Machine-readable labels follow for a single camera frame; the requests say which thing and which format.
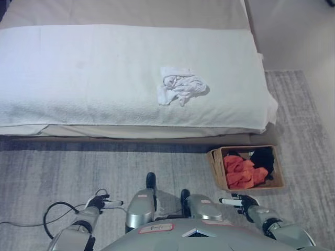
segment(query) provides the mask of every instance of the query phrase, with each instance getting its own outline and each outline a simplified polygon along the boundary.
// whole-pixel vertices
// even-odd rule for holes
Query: black cable
[[[78,207],[81,207],[81,206],[84,206],[85,204],[79,204],[79,205],[76,205],[75,208],[78,208]],[[61,218],[63,218],[65,215],[67,215],[68,213],[70,213],[72,211],[72,209],[70,209],[69,211],[63,213],[61,216],[59,216],[58,218],[52,220],[52,221],[48,221],[47,224],[50,224],[50,223],[53,223]],[[1,224],[8,224],[8,225],[12,225],[12,226],[18,226],[18,227],[36,227],[36,226],[43,226],[43,223],[35,223],[35,224],[21,224],[21,223],[16,223],[16,222],[12,222],[12,221],[3,221],[3,222],[0,222],[0,225]]]
[[[64,201],[58,201],[58,202],[55,202],[54,204],[50,205],[47,209],[47,211],[45,212],[45,214],[43,215],[43,227],[44,227],[44,230],[46,231],[47,235],[50,237],[50,239],[53,239],[53,236],[52,234],[50,233],[48,227],[47,227],[47,215],[50,211],[51,208],[53,208],[54,206],[56,205],[65,205],[65,206],[68,206],[69,208],[71,208],[75,213],[79,213],[79,210],[77,210],[74,206],[72,206],[71,204],[67,203],[67,202],[64,202]]]

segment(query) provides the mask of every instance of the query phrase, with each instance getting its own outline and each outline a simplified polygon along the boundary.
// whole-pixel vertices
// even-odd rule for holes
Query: black cloth
[[[254,163],[255,168],[264,167],[269,172],[267,179],[273,179],[271,173],[273,172],[274,156],[271,147],[262,147],[255,150],[250,160]]]
[[[235,150],[229,150],[227,155],[234,155],[234,156],[241,157],[241,155]]]

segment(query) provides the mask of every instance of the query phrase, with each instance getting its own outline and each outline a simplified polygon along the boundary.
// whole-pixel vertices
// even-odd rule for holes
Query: folded white towel
[[[194,95],[203,93],[206,84],[195,76],[190,69],[161,67],[163,85],[157,87],[157,98],[160,105],[169,105],[177,97],[181,106]]]

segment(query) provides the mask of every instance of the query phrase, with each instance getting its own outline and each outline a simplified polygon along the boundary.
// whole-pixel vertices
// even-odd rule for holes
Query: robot
[[[220,250],[220,251],[327,251],[316,247],[301,227],[282,219],[275,211],[262,207],[245,195],[219,199],[238,208],[238,213],[255,223],[265,236],[224,221],[222,213],[206,196],[181,192],[182,213],[154,218],[157,209],[156,177],[148,173],[146,188],[132,199],[126,216],[126,234],[102,251],[145,250]],[[107,200],[109,195],[91,197],[85,208],[77,211],[74,222],[53,237],[48,251],[91,251],[93,230],[104,208],[121,205]]]

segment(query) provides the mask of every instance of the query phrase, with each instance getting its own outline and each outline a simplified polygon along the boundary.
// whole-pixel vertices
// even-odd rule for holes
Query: carpet
[[[279,102],[278,153],[286,186],[281,190],[248,192],[261,205],[275,209],[283,218],[301,225],[317,245],[334,249],[335,158],[308,85],[301,71],[267,72],[270,92]],[[46,208],[62,200],[85,203],[99,188],[111,198],[123,200],[145,186],[147,172],[155,172],[158,210],[163,216],[180,209],[183,188],[214,201],[230,194],[218,189],[205,154],[191,146],[41,143],[0,141],[0,221],[40,223]],[[225,218],[257,231],[233,207],[219,206]],[[57,206],[53,219],[67,208]],[[56,234],[74,219],[69,213],[50,224]],[[100,250],[124,234],[125,213],[106,210],[95,236]],[[50,240],[43,227],[0,225],[2,250],[46,250]]]

